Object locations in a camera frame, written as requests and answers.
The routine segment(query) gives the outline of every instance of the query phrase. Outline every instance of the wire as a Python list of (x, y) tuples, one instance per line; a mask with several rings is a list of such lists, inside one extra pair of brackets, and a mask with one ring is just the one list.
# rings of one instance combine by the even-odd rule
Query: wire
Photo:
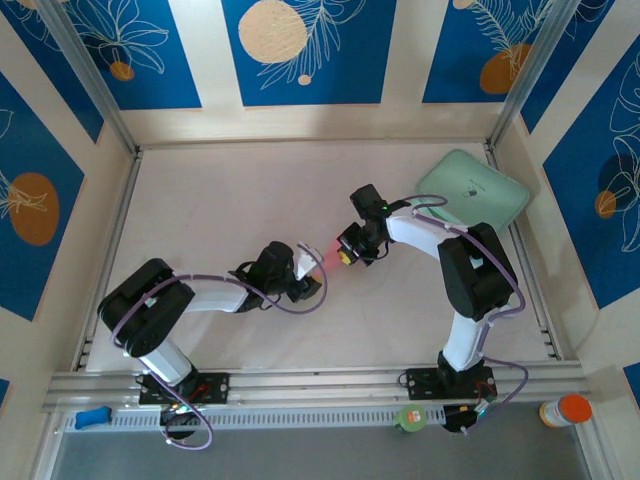
[(267, 303), (269, 303), (272, 306), (276, 307), (278, 310), (282, 310), (283, 312), (290, 313), (292, 315), (305, 315), (307, 313), (315, 312), (318, 308), (320, 308), (320, 306), (324, 303), (325, 299), (327, 298), (327, 291), (328, 291), (328, 288), (329, 288), (328, 279), (327, 279), (327, 272), (324, 269), (324, 267), (322, 266), (322, 262), (320, 261), (320, 259), (318, 259), (314, 255), (313, 252), (311, 252), (307, 247), (305, 247), (304, 245), (302, 245), (300, 243), (298, 244), (298, 247), (300, 249), (302, 249), (305, 253), (307, 253), (313, 259), (313, 261), (316, 263), (316, 265), (320, 269), (320, 273), (322, 274), (323, 287), (324, 287), (323, 290), (322, 290), (322, 297), (320, 298), (320, 300), (318, 300), (318, 303), (316, 303), (313, 307), (307, 308), (306, 310), (293, 310), (293, 309), (290, 309), (290, 308), (287, 308), (287, 307), (283, 307), (282, 305), (279, 305), (278, 303), (276, 303), (273, 300), (271, 300), (267, 295), (262, 293), (257, 288), (252, 287), (248, 283), (244, 283), (244, 282), (242, 282), (242, 281), (240, 281), (238, 279), (235, 279), (235, 278), (223, 277), (221, 275), (204, 275), (204, 274), (191, 275), (191, 274), (183, 274), (183, 275), (177, 275), (175, 277), (171, 277), (171, 278), (159, 283), (158, 285), (153, 287), (151, 290), (149, 290), (146, 294), (144, 294), (142, 296), (142, 298), (140, 298), (140, 300), (138, 300), (133, 305), (133, 307), (131, 307), (131, 309), (127, 313), (125, 313), (124, 316), (120, 319), (120, 321), (116, 324), (116, 326), (111, 331), (111, 337), (109, 338), (109, 340), (116, 347), (122, 348), (122, 345), (117, 343), (116, 337), (120, 333), (120, 330), (122, 330), (122, 327), (124, 327), (127, 324), (127, 322), (131, 319), (131, 317), (134, 315), (134, 313), (136, 313), (138, 311), (138, 309), (140, 307), (142, 307), (142, 305), (144, 305), (150, 298), (152, 298), (156, 293), (158, 293), (160, 290), (165, 288), (167, 285), (171, 285), (172, 283), (175, 283), (175, 282), (178, 282), (178, 281), (181, 281), (181, 280), (211, 280), (211, 281), (214, 281), (214, 282), (230, 283), (230, 284), (236, 285), (238, 287), (246, 288), (247, 290), (255, 293), (256, 295), (258, 295), (260, 298), (262, 298)]
[[(499, 404), (499, 406), (497, 408), (495, 408), (493, 410), (492, 413), (495, 413), (495, 411), (498, 408), (503, 407), (504, 405), (509, 403), (518, 393), (520, 393), (520, 391), (524, 388), (524, 386), (526, 385), (527, 381), (529, 380), (529, 371), (523, 365), (519, 365), (519, 364), (514, 363), (514, 362), (507, 362), (507, 361), (504, 361), (504, 360), (497, 360), (497, 359), (494, 359), (494, 358), (491, 358), (491, 357), (487, 357), (482, 353), (482, 348), (484, 347), (485, 341), (487, 340), (487, 336), (489, 335), (489, 329), (491, 328), (491, 326), (493, 325), (493, 322), (496, 319), (498, 319), (500, 317), (507, 316), (507, 315), (512, 315), (512, 314), (515, 314), (515, 313), (522, 312), (525, 309), (527, 303), (526, 303), (526, 300), (524, 298), (524, 294), (522, 293), (522, 290), (520, 290), (520, 287), (518, 287), (518, 283), (515, 281), (513, 276), (506, 269), (506, 267), (504, 265), (502, 265), (502, 263), (500, 263), (500, 261), (495, 257), (495, 255), (493, 255), (487, 249), (487, 247), (485, 247), (480, 241), (476, 240), (469, 233), (467, 233), (466, 231), (464, 231), (464, 230), (462, 230), (460, 228), (457, 228), (457, 227), (455, 227), (453, 225), (445, 223), (445, 222), (443, 222), (441, 220), (438, 220), (436, 218), (432, 218), (432, 217), (428, 217), (426, 215), (423, 215), (422, 213), (420, 213), (418, 211), (418, 209), (424, 208), (424, 207), (433, 207), (433, 206), (445, 205), (446, 202), (447, 202), (446, 198), (441, 197), (440, 195), (413, 195), (412, 197), (407, 197), (406, 199), (403, 199), (403, 200), (409, 200), (409, 199), (413, 199), (413, 198), (438, 198), (438, 199), (443, 200), (445, 202), (444, 204), (433, 205), (433, 204), (422, 203), (422, 204), (419, 204), (419, 205), (415, 205), (411, 210), (411, 214), (413, 215), (414, 218), (417, 218), (418, 220), (422, 220), (423, 222), (429, 223), (431, 225), (435, 225), (437, 227), (444, 228), (445, 230), (447, 230), (449, 232), (453, 232), (453, 233), (455, 233), (457, 235), (460, 235), (463, 238), (465, 238), (466, 240), (468, 240), (473, 246), (475, 246), (478, 250), (480, 250), (482, 252), (482, 254), (484, 256), (486, 256), (491, 263), (493, 263), (493, 265), (502, 274), (502, 276), (509, 283), (509, 285), (513, 289), (514, 293), (518, 297), (519, 305), (517, 307), (510, 308), (510, 309), (507, 309), (507, 310), (497, 311), (487, 319), (487, 323), (482, 328), (482, 331), (480, 333), (480, 338), (478, 339), (478, 345), (476, 347), (476, 349), (480, 353), (480, 356), (482, 358), (484, 358), (486, 361), (488, 361), (490, 363), (496, 363), (498, 365), (504, 365), (504, 366), (511, 367), (511, 368), (518, 368), (518, 369), (520, 369), (520, 370), (522, 370), (524, 372), (524, 377), (523, 377), (522, 381), (520, 382), (520, 384), (515, 388), (515, 390), (513, 390), (513, 392), (511, 392), (509, 395), (507, 395), (507, 397), (502, 402), (500, 402), (500, 404)], [(479, 423), (480, 422), (478, 421), (474, 425), (469, 427), (464, 432), (465, 435), (470, 430), (472, 430), (473, 428), (476, 428), (476, 426)]]
[[(309, 255), (311, 257), (311, 259), (315, 262), (316, 266), (320, 269), (320, 273), (322, 274), (323, 287), (324, 287), (323, 290), (322, 290), (322, 297), (320, 298), (320, 300), (318, 300), (318, 303), (316, 303), (313, 307), (307, 308), (306, 310), (292, 310), (290, 308), (283, 307), (282, 305), (279, 305), (277, 303), (277, 301), (271, 300), (267, 295), (262, 293), (257, 288), (254, 288), (251, 285), (249, 285), (247, 283), (244, 283), (244, 282), (242, 282), (240, 280), (237, 280), (235, 278), (223, 277), (223, 276), (220, 276), (220, 275), (202, 275), (202, 274), (197, 274), (197, 275), (190, 275), (190, 274), (176, 275), (174, 277), (168, 278), (167, 280), (164, 280), (163, 282), (160, 282), (158, 285), (156, 285), (151, 290), (149, 290), (147, 293), (145, 293), (142, 296), (142, 298), (140, 298), (140, 300), (138, 300), (133, 305), (133, 307), (131, 307), (129, 309), (129, 311), (127, 313), (125, 313), (124, 316), (120, 319), (120, 321), (116, 324), (116, 326), (113, 328), (113, 330), (111, 332), (111, 337), (110, 337), (109, 340), (113, 344), (113, 346), (115, 346), (116, 348), (124, 348), (123, 345), (118, 343), (117, 336), (120, 333), (120, 331), (123, 329), (123, 327), (127, 324), (127, 322), (131, 319), (131, 317), (133, 317), (133, 315), (142, 307), (142, 305), (144, 305), (150, 298), (152, 298), (160, 290), (165, 288), (167, 285), (171, 285), (172, 283), (179, 282), (181, 280), (210, 280), (210, 281), (214, 281), (214, 282), (230, 283), (232, 285), (237, 285), (239, 287), (246, 288), (247, 290), (255, 293), (256, 295), (261, 297), (263, 300), (265, 300), (266, 302), (270, 303), (272, 306), (276, 307), (277, 309), (282, 310), (283, 312), (290, 313), (290, 314), (293, 314), (293, 315), (304, 315), (304, 314), (307, 314), (307, 313), (315, 312), (318, 308), (320, 308), (320, 306), (324, 303), (324, 301), (327, 298), (327, 292), (329, 290), (329, 280), (327, 278), (327, 272), (324, 269), (324, 267), (322, 266), (322, 261), (318, 257), (316, 257), (316, 255), (311, 250), (309, 250), (306, 246), (302, 245), (301, 243), (298, 244), (298, 248), (300, 248), (303, 252), (305, 252), (307, 255)], [(208, 432), (207, 441), (203, 445), (191, 446), (191, 445), (185, 445), (183, 443), (177, 443), (177, 442), (174, 442), (173, 440), (171, 440), (171, 438), (169, 436), (168, 425), (167, 425), (167, 426), (165, 426), (165, 429), (162, 432), (162, 435), (164, 435), (167, 443), (170, 444), (170, 445), (173, 445), (175, 447), (178, 447), (180, 449), (183, 449), (183, 450), (204, 450), (209, 445), (211, 445), (211, 443), (213, 442), (213, 427), (211, 426), (211, 423), (202, 414), (202, 412), (200, 412), (200, 410), (198, 410), (194, 405), (192, 405), (186, 398), (184, 398), (182, 395), (180, 395), (167, 382), (165, 382), (162, 378), (160, 378), (155, 372), (149, 371), (149, 373), (151, 374), (153, 379), (158, 383), (158, 385), (160, 385), (162, 388), (164, 388), (176, 400), (178, 400), (179, 402), (182, 402), (184, 405), (189, 407), (191, 409), (191, 411), (193, 412), (193, 414), (207, 428), (207, 432)]]

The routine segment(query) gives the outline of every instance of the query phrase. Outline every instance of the beige circle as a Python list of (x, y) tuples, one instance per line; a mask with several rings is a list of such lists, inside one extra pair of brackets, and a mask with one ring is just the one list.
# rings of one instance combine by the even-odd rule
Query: beige circle
[(298, 55), (307, 44), (302, 17), (281, 0), (260, 0), (240, 19), (240, 43), (261, 63), (281, 63)]
[(453, 6), (458, 10), (464, 10), (465, 8), (469, 8), (473, 5), (475, 1), (476, 0), (453, 0)]
[[(58, 3), (64, 3), (68, 1), (69, 0), (58, 0)], [(35, 10), (36, 8), (38, 8), (36, 6), (35, 0), (16, 0), (16, 2), (18, 2), (23, 7), (27, 7), (29, 10)]]

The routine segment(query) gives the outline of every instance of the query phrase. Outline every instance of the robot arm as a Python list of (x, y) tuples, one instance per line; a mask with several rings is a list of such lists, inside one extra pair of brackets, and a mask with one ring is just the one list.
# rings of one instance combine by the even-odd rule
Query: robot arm
[[(513, 289), (498, 269), (467, 239), (412, 215), (396, 213), (406, 201), (388, 204), (373, 185), (351, 195), (365, 223), (351, 224), (338, 237), (339, 254), (346, 264), (362, 260), (367, 266), (377, 258), (382, 244), (406, 243), (440, 261), (448, 299), (455, 313), (449, 340), (438, 357), (438, 378), (448, 397), (460, 387), (473, 386), (483, 368), (478, 343), (488, 314), (507, 304)], [(490, 225), (481, 223), (467, 233), (479, 240), (507, 271), (515, 274)]]
[[(306, 247), (322, 258), (315, 250)], [(264, 295), (286, 294), (292, 302), (313, 296), (320, 288), (307, 274), (315, 260), (301, 250), (297, 262), (285, 244), (271, 242), (255, 262), (246, 262), (229, 272)], [(176, 280), (160, 290), (138, 309), (117, 332), (116, 339), (127, 355), (138, 358), (149, 370), (189, 396), (198, 388), (198, 371), (168, 338), (169, 332), (185, 312), (217, 310), (229, 313), (261, 308), (262, 296), (228, 282), (201, 282), (194, 289), (175, 278), (161, 259), (152, 259), (140, 267), (100, 304), (98, 314), (113, 332), (123, 317), (154, 286)]]

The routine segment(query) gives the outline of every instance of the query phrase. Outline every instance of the small bottle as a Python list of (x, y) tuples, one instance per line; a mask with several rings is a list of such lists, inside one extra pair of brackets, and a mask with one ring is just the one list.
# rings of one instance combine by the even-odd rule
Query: small bottle
[(407, 405), (393, 419), (393, 426), (404, 433), (415, 433), (427, 425), (427, 413), (420, 405)]
[(540, 418), (548, 427), (566, 427), (584, 423), (592, 416), (593, 411), (589, 401), (577, 393), (540, 405)]

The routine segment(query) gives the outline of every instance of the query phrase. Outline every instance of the white tabletop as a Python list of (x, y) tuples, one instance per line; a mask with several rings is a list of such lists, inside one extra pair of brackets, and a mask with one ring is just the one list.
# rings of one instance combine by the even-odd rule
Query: white tabletop
[[(226, 144), (152, 150), (144, 155), (109, 289), (146, 260), (164, 259), (181, 272), (224, 274), (255, 260), (279, 240), (302, 240), (321, 252), (359, 221), (349, 201), (373, 183), (393, 201), (454, 148), (484, 159), (480, 144), (305, 142)], [(520, 285), (522, 272), (508, 234), (501, 240)], [(300, 303), (303, 309), (317, 298)], [(186, 314), (171, 332), (198, 368), (305, 368), (433, 363), (453, 318), (436, 260), (394, 244), (369, 268), (340, 265), (329, 272), (329, 295), (316, 312), (276, 309), (245, 314)], [(139, 365), (109, 342), (100, 324), (87, 370)], [(505, 319), (487, 354), (506, 360), (547, 358), (529, 306)]]

